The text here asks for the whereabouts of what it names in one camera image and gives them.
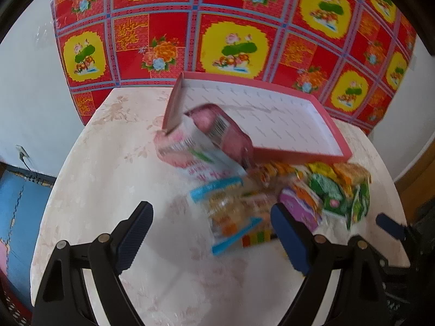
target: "blue gripper pad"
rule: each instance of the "blue gripper pad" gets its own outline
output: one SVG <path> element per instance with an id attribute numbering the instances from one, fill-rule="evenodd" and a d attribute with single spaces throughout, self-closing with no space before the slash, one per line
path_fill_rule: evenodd
<path id="1" fill-rule="evenodd" d="M 153 223 L 153 216 L 153 206 L 148 202 L 141 202 L 128 220 L 120 222 L 125 222 L 130 228 L 125 232 L 123 239 L 117 247 L 117 263 L 115 268 L 119 274 L 129 269 L 133 263 L 145 235 L 148 233 L 151 223 Z"/>
<path id="2" fill-rule="evenodd" d="M 385 213 L 379 213 L 376 217 L 376 225 L 384 229 L 397 240 L 405 239 L 405 227 L 392 220 Z"/>
<path id="3" fill-rule="evenodd" d="M 273 205 L 271 209 L 271 223 L 294 269 L 307 275 L 310 271 L 308 251 L 286 219 L 285 213 L 282 213 L 277 205 Z"/>

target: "white wall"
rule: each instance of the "white wall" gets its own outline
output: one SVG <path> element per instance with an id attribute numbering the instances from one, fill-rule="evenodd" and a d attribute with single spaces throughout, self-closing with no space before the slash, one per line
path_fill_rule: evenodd
<path id="1" fill-rule="evenodd" d="M 435 132 L 435 57 L 419 38 L 414 58 L 385 117 L 370 136 L 396 180 Z"/>
<path id="2" fill-rule="evenodd" d="M 0 44 L 0 161 L 23 168 L 15 149 L 21 145 L 32 170 L 57 176 L 83 125 L 60 64 L 49 2 L 34 0 Z"/>

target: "pile of snacks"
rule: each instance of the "pile of snacks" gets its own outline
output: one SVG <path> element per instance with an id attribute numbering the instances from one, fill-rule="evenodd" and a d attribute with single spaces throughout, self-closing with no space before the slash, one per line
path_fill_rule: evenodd
<path id="1" fill-rule="evenodd" d="M 358 164 L 270 162 L 245 177 L 212 181 L 190 195 L 208 216 L 217 255 L 236 242 L 246 247 L 274 238 L 270 209 L 276 202 L 311 232 L 325 216 L 344 219 L 349 230 L 368 213 L 370 182 L 370 173 Z"/>

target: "power outlet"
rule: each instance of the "power outlet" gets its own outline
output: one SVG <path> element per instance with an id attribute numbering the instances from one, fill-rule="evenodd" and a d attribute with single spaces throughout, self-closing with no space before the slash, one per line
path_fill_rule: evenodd
<path id="1" fill-rule="evenodd" d="M 18 146 L 16 145 L 15 148 L 18 151 L 18 155 L 20 155 L 21 153 L 23 154 L 23 157 L 25 158 L 29 158 L 29 155 L 27 154 L 27 152 L 24 150 L 24 148 L 22 146 Z"/>

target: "barcode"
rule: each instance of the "barcode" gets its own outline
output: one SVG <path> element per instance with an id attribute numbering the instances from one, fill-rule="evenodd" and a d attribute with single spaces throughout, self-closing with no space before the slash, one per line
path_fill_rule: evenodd
<path id="1" fill-rule="evenodd" d="M 216 117 L 215 123 L 212 129 L 208 133 L 207 137 L 212 141 L 215 146 L 220 147 L 225 130 L 229 127 L 230 123 L 225 120 L 222 116 L 218 115 Z"/>
<path id="2" fill-rule="evenodd" d="M 170 146 L 166 146 L 159 149 L 160 155 L 166 155 L 171 152 L 181 152 L 181 151 L 187 151 L 190 148 L 195 147 L 195 141 L 193 138 L 189 137 L 184 139 L 183 141 L 171 144 Z"/>

